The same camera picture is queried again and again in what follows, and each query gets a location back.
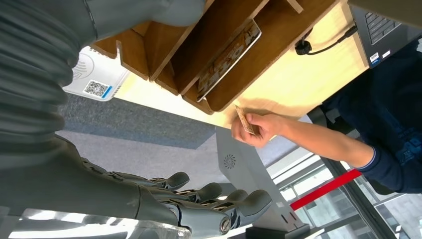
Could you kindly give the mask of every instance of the qr code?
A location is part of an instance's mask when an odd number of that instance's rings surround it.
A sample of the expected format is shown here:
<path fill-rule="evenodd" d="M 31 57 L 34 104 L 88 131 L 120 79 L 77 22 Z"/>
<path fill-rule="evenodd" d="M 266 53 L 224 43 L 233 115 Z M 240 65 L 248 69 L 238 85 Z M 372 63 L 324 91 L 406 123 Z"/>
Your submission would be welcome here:
<path fill-rule="evenodd" d="M 90 95 L 103 97 L 104 94 L 108 92 L 109 88 L 109 85 L 105 85 L 98 81 L 90 80 L 88 85 L 85 87 L 84 92 Z"/>

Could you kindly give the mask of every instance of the blue shirt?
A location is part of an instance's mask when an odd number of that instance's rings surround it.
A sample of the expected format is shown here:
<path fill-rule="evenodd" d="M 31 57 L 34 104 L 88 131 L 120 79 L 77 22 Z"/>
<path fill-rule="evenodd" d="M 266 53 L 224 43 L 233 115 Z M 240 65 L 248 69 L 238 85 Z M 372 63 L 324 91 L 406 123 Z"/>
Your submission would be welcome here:
<path fill-rule="evenodd" d="M 358 170 L 396 192 L 422 192 L 422 53 L 414 41 L 330 98 L 374 148 Z"/>

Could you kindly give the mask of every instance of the dark blue sleeve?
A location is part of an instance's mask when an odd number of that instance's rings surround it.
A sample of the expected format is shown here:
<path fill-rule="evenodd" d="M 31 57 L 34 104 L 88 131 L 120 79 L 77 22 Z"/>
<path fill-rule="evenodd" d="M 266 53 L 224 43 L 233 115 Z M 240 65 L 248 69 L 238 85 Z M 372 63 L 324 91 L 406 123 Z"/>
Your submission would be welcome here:
<path fill-rule="evenodd" d="M 387 150 L 374 147 L 374 158 L 358 170 L 367 178 L 373 179 L 398 193 L 422 192 L 422 162 L 418 159 L 400 165 Z"/>

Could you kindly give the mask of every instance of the black cable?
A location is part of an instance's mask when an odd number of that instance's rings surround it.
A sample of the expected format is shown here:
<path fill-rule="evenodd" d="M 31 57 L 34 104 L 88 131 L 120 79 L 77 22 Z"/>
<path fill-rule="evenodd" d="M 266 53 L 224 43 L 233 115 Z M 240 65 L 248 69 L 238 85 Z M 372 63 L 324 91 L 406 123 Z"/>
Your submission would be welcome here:
<path fill-rule="evenodd" d="M 309 56 L 320 54 L 322 52 L 325 52 L 325 51 L 335 47 L 337 44 L 339 44 L 342 41 L 344 41 L 345 39 L 351 37 L 356 32 L 357 32 L 357 27 L 356 27 L 356 25 L 354 25 L 349 30 L 347 30 L 344 33 L 344 35 L 341 38 L 339 38 L 335 43 L 333 43 L 332 45 L 330 45 L 330 46 L 328 46 L 328 47 L 326 47 L 322 50 L 316 51 L 316 52 L 310 52 L 312 50 L 312 46 L 308 41 L 305 41 L 305 38 L 307 36 L 309 36 L 309 34 L 310 34 L 310 32 L 308 32 L 298 43 L 296 43 L 296 47 L 295 47 L 296 53 L 298 55 L 309 55 Z"/>
<path fill-rule="evenodd" d="M 309 55 L 309 56 L 317 55 L 317 54 L 320 54 L 320 53 L 322 53 L 322 52 L 328 51 L 329 49 L 331 49 L 331 48 L 335 47 L 335 46 L 336 46 L 337 44 L 339 44 L 339 43 L 340 43 L 340 42 L 339 42 L 339 41 L 337 41 L 337 42 L 333 43 L 331 46 L 326 47 L 326 48 L 324 48 L 324 49 L 322 49 L 322 50 L 319 50 L 319 51 L 316 51 L 316 52 L 308 52 L 308 53 L 306 53 L 306 54 L 307 54 L 307 55 Z"/>

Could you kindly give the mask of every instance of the red rope barrier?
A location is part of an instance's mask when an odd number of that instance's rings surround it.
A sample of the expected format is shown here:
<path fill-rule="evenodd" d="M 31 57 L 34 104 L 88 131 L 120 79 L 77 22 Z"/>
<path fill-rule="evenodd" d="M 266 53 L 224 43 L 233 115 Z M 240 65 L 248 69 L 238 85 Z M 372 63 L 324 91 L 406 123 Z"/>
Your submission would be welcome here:
<path fill-rule="evenodd" d="M 353 181 L 355 178 L 361 176 L 362 174 L 357 171 L 356 169 L 353 169 L 340 177 L 332 180 L 331 182 L 325 184 L 324 186 L 316 189 L 315 191 L 309 193 L 308 195 L 304 196 L 303 198 L 293 202 L 290 204 L 290 207 L 292 207 L 293 211 L 296 211 L 299 208 L 302 208 L 306 206 L 307 204 L 315 201 L 316 199 L 324 196 L 325 194 L 334 191 L 335 189 Z"/>

